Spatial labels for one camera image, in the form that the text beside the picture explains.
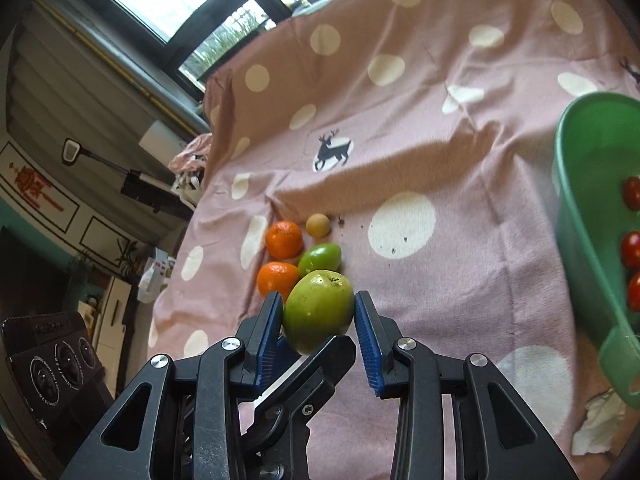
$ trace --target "speaker cone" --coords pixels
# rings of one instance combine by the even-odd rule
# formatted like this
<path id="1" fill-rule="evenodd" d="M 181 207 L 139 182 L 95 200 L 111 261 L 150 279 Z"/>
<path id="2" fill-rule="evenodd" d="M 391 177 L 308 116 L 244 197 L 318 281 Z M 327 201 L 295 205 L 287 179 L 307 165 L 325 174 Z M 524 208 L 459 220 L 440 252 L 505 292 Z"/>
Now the speaker cone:
<path id="1" fill-rule="evenodd" d="M 40 398 L 50 406 L 55 406 L 60 399 L 58 383 L 49 365 L 40 357 L 31 361 L 31 381 Z"/>
<path id="2" fill-rule="evenodd" d="M 93 368 L 95 366 L 95 353 L 92 346 L 89 342 L 81 337 L 78 341 L 78 349 L 80 351 L 80 357 L 84 364 L 86 364 L 89 368 Z"/>
<path id="3" fill-rule="evenodd" d="M 65 341 L 56 345 L 56 363 L 66 383 L 78 389 L 82 385 L 82 370 L 76 353 Z"/>

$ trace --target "cherry tomato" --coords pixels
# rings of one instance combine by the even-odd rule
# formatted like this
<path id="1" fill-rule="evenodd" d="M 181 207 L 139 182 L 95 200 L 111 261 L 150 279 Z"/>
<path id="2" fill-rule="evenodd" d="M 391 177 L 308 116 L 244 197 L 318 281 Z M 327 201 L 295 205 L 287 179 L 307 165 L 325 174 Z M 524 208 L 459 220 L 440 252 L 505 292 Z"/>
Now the cherry tomato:
<path id="1" fill-rule="evenodd" d="M 640 232 L 631 231 L 622 238 L 620 253 L 627 269 L 640 269 Z"/>
<path id="2" fill-rule="evenodd" d="M 640 312 L 640 272 L 636 272 L 626 288 L 626 304 L 635 312 Z"/>
<path id="3" fill-rule="evenodd" d="M 640 210 L 640 177 L 630 176 L 623 182 L 622 199 L 631 211 Z"/>

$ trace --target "green apple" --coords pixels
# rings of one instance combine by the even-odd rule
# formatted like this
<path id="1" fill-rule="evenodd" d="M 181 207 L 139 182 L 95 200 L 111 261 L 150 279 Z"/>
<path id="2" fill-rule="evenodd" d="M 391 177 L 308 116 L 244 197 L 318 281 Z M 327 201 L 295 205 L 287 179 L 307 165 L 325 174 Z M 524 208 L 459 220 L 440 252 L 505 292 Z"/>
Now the green apple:
<path id="1" fill-rule="evenodd" d="M 353 310 L 349 280 L 332 270 L 314 270 L 296 284 L 284 305 L 287 342 L 297 352 L 311 354 L 329 336 L 347 332 Z"/>
<path id="2" fill-rule="evenodd" d="M 342 259 L 342 249 L 338 244 L 319 244 L 310 248 L 300 258 L 298 271 L 304 278 L 312 270 L 338 270 Z"/>

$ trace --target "deer print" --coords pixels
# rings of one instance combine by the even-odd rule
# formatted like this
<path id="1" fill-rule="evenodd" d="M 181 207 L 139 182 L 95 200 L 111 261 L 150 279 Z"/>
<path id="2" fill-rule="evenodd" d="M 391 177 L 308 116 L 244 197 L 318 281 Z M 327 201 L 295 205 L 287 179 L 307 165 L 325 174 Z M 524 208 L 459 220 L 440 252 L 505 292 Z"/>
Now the deer print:
<path id="1" fill-rule="evenodd" d="M 636 80 L 636 85 L 640 86 L 640 68 L 636 65 L 629 63 L 629 60 L 626 57 L 623 57 L 620 60 L 620 66 L 624 68 L 633 79 Z"/>
<path id="2" fill-rule="evenodd" d="M 331 146 L 331 139 L 333 139 L 338 133 L 340 133 L 340 130 L 336 128 L 335 130 L 331 130 L 331 135 L 328 137 L 318 137 L 321 146 L 318 150 L 318 154 L 316 155 L 316 158 L 318 159 L 315 163 L 316 171 L 322 170 L 326 162 L 334 157 L 338 161 L 342 160 L 343 165 L 345 165 L 347 160 L 349 160 L 349 147 L 351 145 L 351 141 L 341 146 Z"/>

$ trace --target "black speaker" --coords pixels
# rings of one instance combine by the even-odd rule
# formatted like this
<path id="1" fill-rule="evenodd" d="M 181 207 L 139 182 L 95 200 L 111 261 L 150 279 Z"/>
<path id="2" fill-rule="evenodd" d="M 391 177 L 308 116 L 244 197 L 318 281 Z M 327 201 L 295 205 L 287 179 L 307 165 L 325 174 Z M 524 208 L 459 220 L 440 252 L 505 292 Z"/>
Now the black speaker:
<path id="1" fill-rule="evenodd" d="M 49 447 L 44 455 L 64 466 L 113 403 L 84 321 L 77 312 L 12 317 L 0 333 L 0 376 L 12 379 L 0 380 L 0 415 L 21 445 Z"/>

